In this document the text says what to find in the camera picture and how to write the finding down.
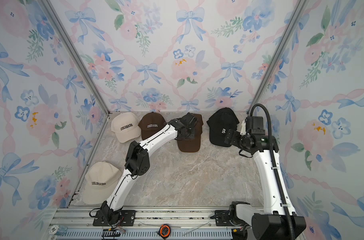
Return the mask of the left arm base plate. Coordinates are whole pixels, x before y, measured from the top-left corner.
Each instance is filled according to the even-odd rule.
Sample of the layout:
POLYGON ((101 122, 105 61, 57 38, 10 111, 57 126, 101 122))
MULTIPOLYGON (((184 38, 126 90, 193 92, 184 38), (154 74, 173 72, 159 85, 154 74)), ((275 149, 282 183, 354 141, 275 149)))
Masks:
POLYGON ((94 217, 94 227, 133 227, 136 217, 135 210, 121 210, 115 212, 103 212, 98 210, 94 217))

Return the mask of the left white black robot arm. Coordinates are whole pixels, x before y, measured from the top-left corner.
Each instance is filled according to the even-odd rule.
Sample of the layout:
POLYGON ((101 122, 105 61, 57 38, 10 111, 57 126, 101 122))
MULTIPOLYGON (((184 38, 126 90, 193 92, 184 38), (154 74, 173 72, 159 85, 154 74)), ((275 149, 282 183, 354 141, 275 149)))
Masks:
POLYGON ((137 179, 150 169, 151 155, 171 140, 193 139, 196 135, 198 118, 187 113, 181 118, 172 119, 153 136, 129 145, 125 169, 112 194, 102 203, 94 216, 94 226, 117 226, 125 218, 122 214, 124 202, 137 179))

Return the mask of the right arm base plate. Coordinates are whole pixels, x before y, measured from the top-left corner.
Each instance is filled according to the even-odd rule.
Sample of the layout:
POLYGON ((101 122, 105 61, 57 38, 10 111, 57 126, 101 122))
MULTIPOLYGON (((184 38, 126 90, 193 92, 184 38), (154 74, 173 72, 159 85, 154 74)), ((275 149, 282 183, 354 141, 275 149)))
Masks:
POLYGON ((230 210, 215 210, 210 219, 215 220, 217 227, 241 227, 246 224, 243 220, 236 220, 230 210))

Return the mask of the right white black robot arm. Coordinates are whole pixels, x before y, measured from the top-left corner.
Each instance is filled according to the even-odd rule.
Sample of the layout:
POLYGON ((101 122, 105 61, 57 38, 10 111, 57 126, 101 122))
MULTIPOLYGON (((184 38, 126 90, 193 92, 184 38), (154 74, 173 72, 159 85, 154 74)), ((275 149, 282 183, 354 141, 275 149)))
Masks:
POLYGON ((250 227, 257 240, 295 240, 306 229, 288 196, 279 165, 279 149, 275 137, 263 130, 250 135, 230 130, 225 142, 251 154, 257 164, 264 196, 264 208, 259 211, 246 202, 234 201, 229 208, 231 223, 250 227))

